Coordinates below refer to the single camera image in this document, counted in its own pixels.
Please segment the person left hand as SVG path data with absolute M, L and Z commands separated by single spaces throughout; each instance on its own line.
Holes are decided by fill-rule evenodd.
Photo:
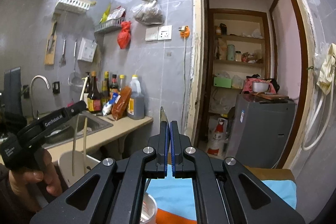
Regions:
M 43 150 L 43 160 L 46 165 L 44 171 L 23 169 L 20 171 L 9 171 L 9 183 L 13 193 L 19 198 L 20 202 L 34 213 L 41 210 L 41 206 L 34 196 L 29 193 L 27 185 L 46 183 L 46 191 L 53 197 L 62 194 L 62 186 L 55 166 L 52 162 L 52 156 L 47 150 Z

